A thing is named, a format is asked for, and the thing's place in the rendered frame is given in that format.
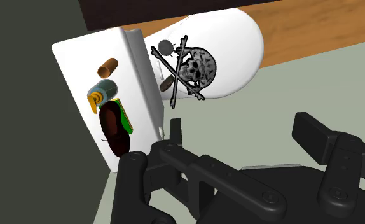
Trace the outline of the green book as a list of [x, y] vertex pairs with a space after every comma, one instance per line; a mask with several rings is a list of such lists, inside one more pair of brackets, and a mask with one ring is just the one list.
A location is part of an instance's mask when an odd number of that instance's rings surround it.
[[133, 127], [119, 98], [107, 101], [99, 107], [100, 126], [105, 136], [131, 134]]

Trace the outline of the white toilet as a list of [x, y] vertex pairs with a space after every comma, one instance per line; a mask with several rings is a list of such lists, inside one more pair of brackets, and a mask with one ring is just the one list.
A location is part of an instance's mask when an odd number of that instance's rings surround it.
[[[231, 8], [190, 15], [150, 36], [141, 30], [121, 27], [87, 34], [52, 45], [52, 52], [64, 75], [79, 112], [112, 172], [119, 159], [105, 141], [98, 114], [89, 106], [88, 91], [99, 81], [110, 79], [133, 127], [131, 151], [149, 153], [161, 138], [164, 101], [172, 90], [160, 92], [167, 68], [151, 54], [161, 40], [177, 43], [188, 35], [189, 47], [206, 49], [216, 60], [214, 81], [202, 90], [206, 99], [217, 99], [244, 88], [257, 73], [264, 55], [259, 26], [244, 11]], [[118, 67], [108, 78], [97, 74], [109, 58]]]

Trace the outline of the brown cylinder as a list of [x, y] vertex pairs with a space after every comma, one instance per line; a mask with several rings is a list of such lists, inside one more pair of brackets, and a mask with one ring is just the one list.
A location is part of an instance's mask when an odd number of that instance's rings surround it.
[[109, 58], [98, 68], [97, 74], [101, 78], [108, 78], [117, 67], [118, 61], [115, 58]]

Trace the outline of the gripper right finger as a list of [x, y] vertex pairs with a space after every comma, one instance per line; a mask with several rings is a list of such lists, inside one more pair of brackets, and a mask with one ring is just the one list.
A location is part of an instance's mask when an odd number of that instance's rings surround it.
[[365, 142], [329, 129], [307, 112], [295, 114], [292, 138], [319, 165], [326, 166], [317, 193], [320, 208], [338, 218], [353, 214], [360, 179], [365, 179]]

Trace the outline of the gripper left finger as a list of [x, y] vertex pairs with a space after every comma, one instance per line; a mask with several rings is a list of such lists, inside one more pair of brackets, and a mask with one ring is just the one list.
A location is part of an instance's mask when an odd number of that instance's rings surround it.
[[215, 194], [222, 193], [264, 221], [279, 221], [285, 197], [264, 183], [209, 156], [182, 146], [181, 120], [170, 121], [170, 137], [151, 145], [149, 154], [134, 151], [120, 158], [110, 224], [177, 224], [149, 205], [151, 192], [165, 189], [200, 219]]

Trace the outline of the grey round thing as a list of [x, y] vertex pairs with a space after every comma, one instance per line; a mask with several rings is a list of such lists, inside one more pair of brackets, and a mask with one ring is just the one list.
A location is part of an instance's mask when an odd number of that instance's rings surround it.
[[171, 56], [174, 52], [174, 44], [171, 43], [169, 40], [161, 40], [158, 43], [158, 51], [163, 55], [163, 56]]

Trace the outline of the small brown oval thing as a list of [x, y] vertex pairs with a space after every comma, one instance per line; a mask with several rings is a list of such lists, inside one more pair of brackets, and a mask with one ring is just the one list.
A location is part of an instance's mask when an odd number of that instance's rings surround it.
[[174, 76], [171, 74], [167, 78], [165, 78], [159, 85], [160, 92], [165, 92], [168, 90], [174, 83]]

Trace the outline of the grey bottle with yellow nozzle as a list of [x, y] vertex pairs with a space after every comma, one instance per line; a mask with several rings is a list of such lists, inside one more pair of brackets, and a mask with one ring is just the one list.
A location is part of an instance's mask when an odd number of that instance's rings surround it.
[[113, 99], [117, 92], [118, 87], [114, 81], [110, 79], [99, 81], [87, 93], [87, 99], [92, 111], [97, 114], [97, 108]]

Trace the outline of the dark brown oval thing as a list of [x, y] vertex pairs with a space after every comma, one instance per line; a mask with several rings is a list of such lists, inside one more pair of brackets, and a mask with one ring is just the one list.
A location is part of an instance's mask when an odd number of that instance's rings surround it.
[[130, 136], [121, 120], [121, 109], [114, 101], [103, 104], [99, 111], [100, 125], [111, 151], [121, 157], [130, 151]]

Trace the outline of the grey skull and crossbones figure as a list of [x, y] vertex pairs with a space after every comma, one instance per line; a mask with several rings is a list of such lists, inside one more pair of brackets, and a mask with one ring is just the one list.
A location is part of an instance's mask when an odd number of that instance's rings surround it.
[[194, 95], [199, 101], [205, 96], [200, 92], [207, 88], [215, 79], [217, 64], [215, 58], [204, 48], [188, 47], [188, 35], [184, 35], [174, 52], [178, 54], [176, 68], [165, 60], [159, 50], [151, 46], [151, 54], [155, 56], [174, 77], [170, 107], [175, 109], [177, 100], [177, 86], [181, 82], [187, 89], [188, 95]]

